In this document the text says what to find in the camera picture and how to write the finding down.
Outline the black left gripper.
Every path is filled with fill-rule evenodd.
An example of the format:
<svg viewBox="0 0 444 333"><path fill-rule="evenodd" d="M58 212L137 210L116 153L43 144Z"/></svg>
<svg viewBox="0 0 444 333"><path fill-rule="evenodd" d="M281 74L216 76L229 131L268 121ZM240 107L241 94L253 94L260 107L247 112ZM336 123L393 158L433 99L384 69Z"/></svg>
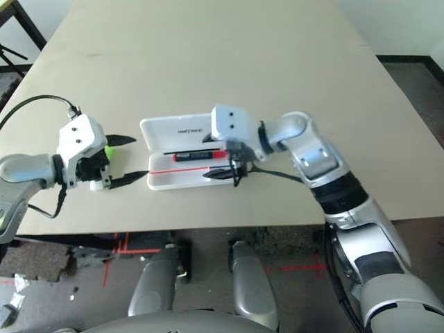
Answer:
<svg viewBox="0 0 444 333"><path fill-rule="evenodd" d="M126 135L106 135L108 146L123 146L136 142L136 139ZM88 182L90 189L116 189L130 185L148 175L148 171L133 171L125 173L120 178L109 175L110 161L105 152L98 152L91 157L83 157L76 167L77 180Z"/></svg>

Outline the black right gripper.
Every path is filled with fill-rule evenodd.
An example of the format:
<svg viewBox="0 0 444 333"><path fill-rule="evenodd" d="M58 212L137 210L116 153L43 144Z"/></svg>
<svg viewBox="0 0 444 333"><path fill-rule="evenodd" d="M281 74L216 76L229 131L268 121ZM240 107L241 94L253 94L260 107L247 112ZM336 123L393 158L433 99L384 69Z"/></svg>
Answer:
<svg viewBox="0 0 444 333"><path fill-rule="evenodd" d="M204 136L202 143L213 142L211 134ZM210 169L203 174L204 178L213 180L241 179L248 174L248 163L255 159L253 149L242 142L227 141L225 149L228 153L230 169Z"/></svg>

